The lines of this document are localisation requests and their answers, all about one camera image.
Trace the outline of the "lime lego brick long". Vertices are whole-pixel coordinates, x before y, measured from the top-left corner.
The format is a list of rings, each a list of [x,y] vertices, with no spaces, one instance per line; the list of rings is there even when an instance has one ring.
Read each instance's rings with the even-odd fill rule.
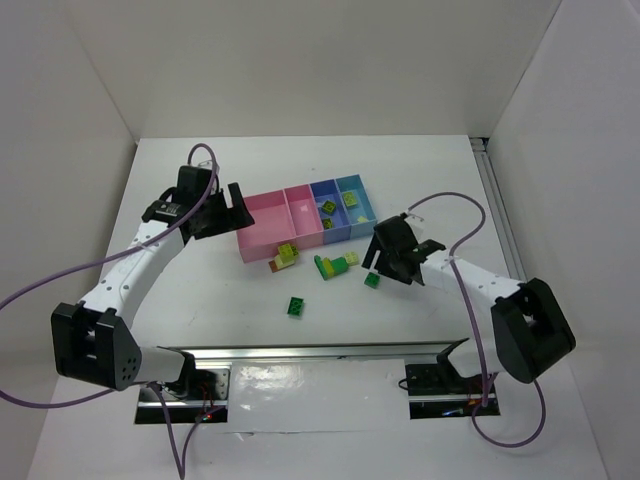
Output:
[[[357,196],[352,191],[347,191],[342,194],[342,200],[347,209],[355,208],[358,206]]]

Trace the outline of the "lime lego brick small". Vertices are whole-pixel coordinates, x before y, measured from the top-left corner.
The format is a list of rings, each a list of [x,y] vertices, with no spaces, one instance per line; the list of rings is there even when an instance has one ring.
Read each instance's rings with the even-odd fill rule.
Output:
[[[336,208],[336,203],[331,200],[326,200],[321,206],[321,210],[328,215],[333,215]]]

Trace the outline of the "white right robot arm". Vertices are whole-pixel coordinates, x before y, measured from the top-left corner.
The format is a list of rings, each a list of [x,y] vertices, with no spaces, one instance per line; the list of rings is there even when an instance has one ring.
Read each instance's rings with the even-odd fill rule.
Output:
[[[575,336],[550,286],[500,276],[418,241],[409,216],[373,228],[362,266],[400,283],[437,289],[472,308],[473,337],[445,349],[439,361],[462,378],[505,372],[530,384],[576,347]]]

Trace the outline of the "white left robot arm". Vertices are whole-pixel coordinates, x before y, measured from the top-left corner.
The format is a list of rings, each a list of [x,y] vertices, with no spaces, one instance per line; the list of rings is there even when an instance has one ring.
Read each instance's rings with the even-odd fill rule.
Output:
[[[131,333],[134,318],[166,266],[190,240],[254,222],[238,184],[222,190],[210,170],[181,167],[176,186],[142,215],[132,254],[119,259],[77,303],[61,303],[52,313],[58,374],[117,391],[157,382],[186,394],[200,376],[194,356],[175,348],[139,346]]]

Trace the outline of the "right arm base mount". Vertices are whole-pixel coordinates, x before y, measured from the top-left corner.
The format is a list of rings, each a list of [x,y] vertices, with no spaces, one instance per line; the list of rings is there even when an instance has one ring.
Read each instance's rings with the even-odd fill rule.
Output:
[[[481,377],[460,377],[449,365],[406,364],[397,385],[408,395],[411,420],[470,417],[476,407],[480,416],[500,415],[494,387],[483,407]]]

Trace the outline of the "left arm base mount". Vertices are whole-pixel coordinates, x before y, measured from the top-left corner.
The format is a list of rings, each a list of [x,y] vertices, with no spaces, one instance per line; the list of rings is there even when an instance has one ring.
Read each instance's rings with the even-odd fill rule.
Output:
[[[231,369],[215,365],[199,369],[195,379],[184,393],[176,393],[168,386],[160,387],[170,420],[173,424],[222,424],[228,421],[228,397]],[[164,424],[164,414],[158,396],[147,386],[141,386],[134,417],[136,425]]]

